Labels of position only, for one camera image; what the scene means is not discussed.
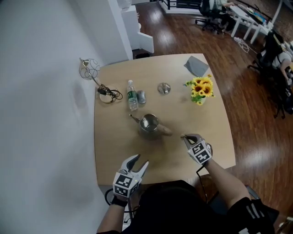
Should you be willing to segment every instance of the metal pitcher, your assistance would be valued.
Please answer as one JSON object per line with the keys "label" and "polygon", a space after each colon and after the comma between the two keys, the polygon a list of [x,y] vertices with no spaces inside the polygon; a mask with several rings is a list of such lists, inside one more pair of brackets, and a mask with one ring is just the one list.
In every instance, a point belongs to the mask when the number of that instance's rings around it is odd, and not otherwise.
{"label": "metal pitcher", "polygon": [[172,131],[159,123],[159,119],[153,114],[146,114],[141,119],[131,116],[139,125],[140,134],[146,139],[157,139],[159,136],[172,136]]}

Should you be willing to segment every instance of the gray cloth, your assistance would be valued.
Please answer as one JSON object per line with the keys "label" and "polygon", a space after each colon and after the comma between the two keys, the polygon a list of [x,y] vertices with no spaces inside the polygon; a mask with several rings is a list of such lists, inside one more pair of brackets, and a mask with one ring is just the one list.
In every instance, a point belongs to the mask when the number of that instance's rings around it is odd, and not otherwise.
{"label": "gray cloth", "polygon": [[190,56],[187,63],[184,65],[193,75],[202,77],[209,69],[209,65],[200,61],[199,59]]}

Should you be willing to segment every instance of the white cable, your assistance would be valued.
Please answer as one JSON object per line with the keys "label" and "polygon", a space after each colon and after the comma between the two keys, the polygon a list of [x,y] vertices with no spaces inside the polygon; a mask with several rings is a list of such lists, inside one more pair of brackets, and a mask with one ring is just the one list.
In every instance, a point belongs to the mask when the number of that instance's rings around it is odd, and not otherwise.
{"label": "white cable", "polygon": [[251,47],[249,47],[241,38],[238,38],[238,37],[234,37],[234,41],[238,42],[238,45],[242,48],[242,50],[245,52],[245,53],[248,53],[249,50],[251,49],[254,53],[257,53],[255,52]]}

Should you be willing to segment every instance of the flower bouquet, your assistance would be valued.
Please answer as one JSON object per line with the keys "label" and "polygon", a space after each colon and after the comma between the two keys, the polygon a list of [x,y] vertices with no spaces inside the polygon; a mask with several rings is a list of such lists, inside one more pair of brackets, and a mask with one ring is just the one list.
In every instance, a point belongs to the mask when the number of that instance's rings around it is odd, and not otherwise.
{"label": "flower bouquet", "polygon": [[196,77],[184,84],[185,86],[191,86],[191,100],[199,106],[206,101],[206,97],[214,97],[211,77],[211,75]]}

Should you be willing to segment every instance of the bottle label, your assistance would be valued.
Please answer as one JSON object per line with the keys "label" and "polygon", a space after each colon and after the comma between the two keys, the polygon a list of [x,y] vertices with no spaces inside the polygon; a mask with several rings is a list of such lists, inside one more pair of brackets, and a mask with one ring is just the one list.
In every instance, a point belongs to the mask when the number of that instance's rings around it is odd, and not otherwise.
{"label": "bottle label", "polygon": [[130,98],[136,98],[136,92],[135,91],[129,91],[127,93],[127,99],[130,99]]}

